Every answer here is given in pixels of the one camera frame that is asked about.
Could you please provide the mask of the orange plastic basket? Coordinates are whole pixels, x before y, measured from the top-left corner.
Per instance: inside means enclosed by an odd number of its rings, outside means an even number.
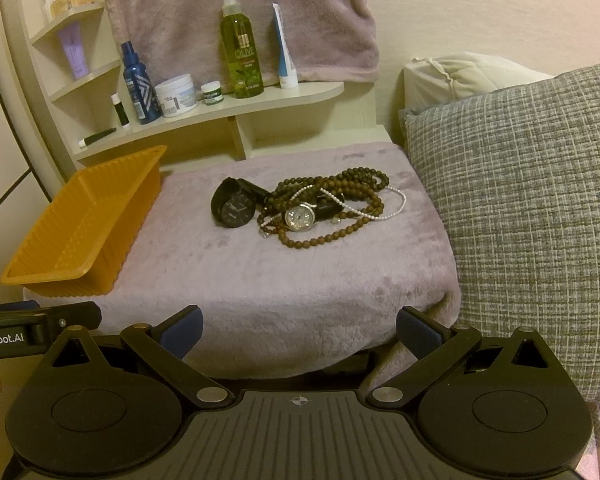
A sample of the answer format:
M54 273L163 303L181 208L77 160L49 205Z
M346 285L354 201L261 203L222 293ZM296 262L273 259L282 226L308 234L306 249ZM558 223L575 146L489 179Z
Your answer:
M111 292L161 190L164 145L78 171L46 207L1 275L45 297Z

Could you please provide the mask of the silver dial wrist watch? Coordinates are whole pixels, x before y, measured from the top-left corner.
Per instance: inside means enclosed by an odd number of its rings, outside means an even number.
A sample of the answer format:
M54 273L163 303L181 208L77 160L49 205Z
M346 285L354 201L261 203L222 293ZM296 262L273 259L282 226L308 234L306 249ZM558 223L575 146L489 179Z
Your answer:
M312 198L302 198L298 205L287 209L284 213L285 226L294 232L312 229L317 222L330 220L343 212L343 206L323 192Z

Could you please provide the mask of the black wrist watch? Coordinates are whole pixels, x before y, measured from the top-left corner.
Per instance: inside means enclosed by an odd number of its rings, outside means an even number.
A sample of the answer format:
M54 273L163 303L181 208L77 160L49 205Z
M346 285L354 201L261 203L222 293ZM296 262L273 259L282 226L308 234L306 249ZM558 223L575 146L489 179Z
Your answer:
M212 196L212 216L224 228L240 228L253 219L257 206L264 206L270 196L270 192L252 182L227 177Z

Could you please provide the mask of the grey checked pillow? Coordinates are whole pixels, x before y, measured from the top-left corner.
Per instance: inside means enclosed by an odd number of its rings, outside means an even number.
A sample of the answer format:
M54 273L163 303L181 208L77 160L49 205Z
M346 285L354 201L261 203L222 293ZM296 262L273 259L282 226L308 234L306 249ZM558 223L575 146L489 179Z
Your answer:
M600 403L600 64L401 119L462 320L490 336L535 328Z

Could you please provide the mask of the black pen on shelf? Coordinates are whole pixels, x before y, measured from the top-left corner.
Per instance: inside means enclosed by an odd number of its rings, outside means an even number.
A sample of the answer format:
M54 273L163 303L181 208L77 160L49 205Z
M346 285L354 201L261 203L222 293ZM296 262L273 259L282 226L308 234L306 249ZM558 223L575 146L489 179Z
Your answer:
M93 133L90 136L86 136L85 138L79 140L78 145L80 148L87 148L88 146L105 139L107 136L111 136L116 132L116 128L108 128L106 130L99 131L98 133Z

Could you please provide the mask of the small black white bottle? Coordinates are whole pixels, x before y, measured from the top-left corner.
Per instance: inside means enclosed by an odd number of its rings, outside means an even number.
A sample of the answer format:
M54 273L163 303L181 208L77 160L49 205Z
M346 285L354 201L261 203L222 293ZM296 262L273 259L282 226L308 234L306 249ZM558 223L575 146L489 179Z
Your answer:
M114 106L114 111L117 114L118 121L120 122L120 126L124 130L129 130L129 128L131 128L131 124L129 121L128 114L126 114L124 105L122 104L122 101L120 99L120 96L117 93L113 93L110 96L110 99L112 105Z

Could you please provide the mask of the blue spray bottle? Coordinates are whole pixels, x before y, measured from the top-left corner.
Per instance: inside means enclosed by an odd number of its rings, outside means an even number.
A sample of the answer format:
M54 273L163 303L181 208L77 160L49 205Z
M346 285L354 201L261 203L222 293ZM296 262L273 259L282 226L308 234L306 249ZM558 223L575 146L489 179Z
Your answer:
M140 62L140 57L135 52L131 41L125 41L121 45L121 54L124 65L123 79L138 121L142 125L154 122L161 116L161 110L146 66Z

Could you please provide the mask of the white cream jar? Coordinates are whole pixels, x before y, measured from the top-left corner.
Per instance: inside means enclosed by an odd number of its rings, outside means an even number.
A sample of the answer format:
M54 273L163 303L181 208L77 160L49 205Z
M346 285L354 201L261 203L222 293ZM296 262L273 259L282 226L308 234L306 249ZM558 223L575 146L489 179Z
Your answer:
M165 118L174 118L188 113L198 104L196 88L189 74L160 82L155 86L155 92Z

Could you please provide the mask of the small green white jar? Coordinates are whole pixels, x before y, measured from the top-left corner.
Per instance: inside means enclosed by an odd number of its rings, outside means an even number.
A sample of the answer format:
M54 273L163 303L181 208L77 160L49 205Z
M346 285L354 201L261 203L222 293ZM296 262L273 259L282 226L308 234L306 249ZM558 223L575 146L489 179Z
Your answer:
M224 100L222 84L218 80L206 82L200 87L202 100L206 105L219 104Z

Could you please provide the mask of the cream pillow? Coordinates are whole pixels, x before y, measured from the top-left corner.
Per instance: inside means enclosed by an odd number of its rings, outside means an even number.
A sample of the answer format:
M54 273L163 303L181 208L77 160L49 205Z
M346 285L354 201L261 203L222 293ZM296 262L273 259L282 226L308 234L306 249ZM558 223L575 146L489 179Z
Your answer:
M553 75L496 55L460 52L440 58L414 58L403 69L404 104L408 110L426 110L550 78Z

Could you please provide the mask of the cream corner shelf unit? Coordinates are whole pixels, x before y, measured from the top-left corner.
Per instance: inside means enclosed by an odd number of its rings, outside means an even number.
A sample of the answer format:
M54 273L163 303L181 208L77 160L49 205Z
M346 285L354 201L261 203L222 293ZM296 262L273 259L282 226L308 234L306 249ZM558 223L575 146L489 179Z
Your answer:
M302 82L297 88L268 87L260 96L226 96L215 105L199 103L188 113L142 125L122 76L123 64L107 11L97 1L45 21L42 0L20 0L20 20L45 104L76 168L164 144L173 170L212 166L275 153L387 142L376 122L374 89L369 84ZM88 69L73 77L57 33L79 22ZM110 96L117 93L131 128L120 126ZM116 128L87 148L79 140Z

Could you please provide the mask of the blue white tube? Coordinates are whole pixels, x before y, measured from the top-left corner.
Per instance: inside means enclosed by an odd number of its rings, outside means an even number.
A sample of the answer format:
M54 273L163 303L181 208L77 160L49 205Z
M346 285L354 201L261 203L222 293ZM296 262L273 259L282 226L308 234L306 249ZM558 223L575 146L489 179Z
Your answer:
M279 45L278 79L280 88L290 90L297 88L298 74L294 61L290 55L286 36L284 32L282 9L277 2L272 3L274 11L274 24Z

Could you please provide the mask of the purple tube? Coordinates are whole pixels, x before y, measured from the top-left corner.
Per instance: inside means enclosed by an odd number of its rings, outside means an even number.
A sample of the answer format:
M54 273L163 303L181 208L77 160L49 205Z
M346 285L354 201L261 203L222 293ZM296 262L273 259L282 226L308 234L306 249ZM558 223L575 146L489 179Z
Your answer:
M81 24L73 22L61 29L57 35L62 50L64 50L69 62L73 77L76 79L85 77L90 70L88 69L83 47Z

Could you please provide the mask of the green spray bottle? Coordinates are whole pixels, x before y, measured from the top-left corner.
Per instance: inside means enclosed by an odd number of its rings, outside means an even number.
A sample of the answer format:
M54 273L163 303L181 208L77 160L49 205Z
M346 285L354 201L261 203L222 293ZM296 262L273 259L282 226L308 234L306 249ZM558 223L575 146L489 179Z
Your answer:
M256 42L238 0L223 0L220 29L235 98L258 96L264 87Z

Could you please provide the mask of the beige cardboard box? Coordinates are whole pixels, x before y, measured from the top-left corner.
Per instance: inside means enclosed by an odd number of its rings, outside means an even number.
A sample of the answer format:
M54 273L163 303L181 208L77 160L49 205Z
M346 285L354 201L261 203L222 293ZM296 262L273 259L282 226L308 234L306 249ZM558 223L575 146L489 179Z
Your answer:
M68 12L77 6L94 3L95 0L54 0L50 5L50 15L57 18L60 14Z

